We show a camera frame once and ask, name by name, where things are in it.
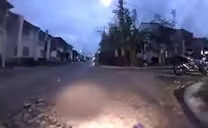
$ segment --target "curb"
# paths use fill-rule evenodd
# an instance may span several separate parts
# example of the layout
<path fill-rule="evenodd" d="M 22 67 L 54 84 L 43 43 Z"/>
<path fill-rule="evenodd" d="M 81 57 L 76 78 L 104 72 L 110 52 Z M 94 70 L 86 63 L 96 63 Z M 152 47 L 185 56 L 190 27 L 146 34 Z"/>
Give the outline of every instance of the curb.
<path fill-rule="evenodd" d="M 181 85 L 178 89 L 174 91 L 174 96 L 176 97 L 177 101 L 179 102 L 182 110 L 184 111 L 184 114 L 188 118 L 188 120 L 195 126 L 195 128 L 205 128 L 203 123 L 196 117 L 196 115 L 193 113 L 193 111 L 189 108 L 187 105 L 185 98 L 184 98 L 184 92 L 187 87 L 192 86 L 195 83 L 199 83 L 201 80 L 190 82 L 184 85 Z"/>

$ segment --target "cloudy sky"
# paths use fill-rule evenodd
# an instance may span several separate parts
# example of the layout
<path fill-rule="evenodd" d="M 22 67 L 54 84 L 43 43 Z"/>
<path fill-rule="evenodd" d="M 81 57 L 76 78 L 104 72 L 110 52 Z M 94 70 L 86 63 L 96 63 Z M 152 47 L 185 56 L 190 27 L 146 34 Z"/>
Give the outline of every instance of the cloudy sky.
<path fill-rule="evenodd" d="M 117 0 L 9 0 L 19 13 L 53 36 L 61 36 L 75 49 L 95 52 L 104 25 L 112 20 Z M 208 0 L 125 0 L 136 8 L 139 21 L 149 21 L 155 13 L 172 19 L 177 10 L 177 27 L 208 37 Z"/>

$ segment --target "road surface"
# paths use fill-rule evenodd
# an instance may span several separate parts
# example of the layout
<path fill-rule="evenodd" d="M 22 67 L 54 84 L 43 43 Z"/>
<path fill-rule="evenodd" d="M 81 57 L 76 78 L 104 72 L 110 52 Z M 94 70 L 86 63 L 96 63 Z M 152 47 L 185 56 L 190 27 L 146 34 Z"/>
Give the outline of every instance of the road surface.
<path fill-rule="evenodd" d="M 55 99 L 60 117 L 75 128 L 191 127 L 173 96 L 175 79 L 164 71 L 85 63 L 10 74 L 0 76 L 1 120 L 21 111 L 27 99 L 42 97 Z"/>

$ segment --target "light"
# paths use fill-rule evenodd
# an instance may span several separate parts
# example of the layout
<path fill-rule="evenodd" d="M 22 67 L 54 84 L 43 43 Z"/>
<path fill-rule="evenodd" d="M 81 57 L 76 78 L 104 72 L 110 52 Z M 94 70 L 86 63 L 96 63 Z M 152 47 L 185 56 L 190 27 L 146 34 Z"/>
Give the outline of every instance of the light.
<path fill-rule="evenodd" d="M 100 3 L 105 7 L 109 7 L 112 3 L 112 0 L 100 0 Z"/>

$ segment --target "sidewalk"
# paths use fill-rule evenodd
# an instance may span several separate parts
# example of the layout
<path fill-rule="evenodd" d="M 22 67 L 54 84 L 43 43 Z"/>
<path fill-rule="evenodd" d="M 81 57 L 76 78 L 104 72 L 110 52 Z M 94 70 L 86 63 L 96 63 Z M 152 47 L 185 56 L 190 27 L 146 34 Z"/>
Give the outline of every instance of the sidewalk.
<path fill-rule="evenodd" d="M 172 66 L 146 66 L 146 67 L 120 67 L 120 66 L 107 66 L 99 65 L 98 67 L 110 68 L 110 69 L 138 69 L 138 70 L 147 70 L 147 69 L 172 69 Z"/>
<path fill-rule="evenodd" d="M 202 86 L 204 86 L 202 82 L 188 86 L 184 90 L 183 97 L 189 109 L 204 125 L 204 128 L 208 128 L 208 105 L 201 98 L 195 96 Z"/>

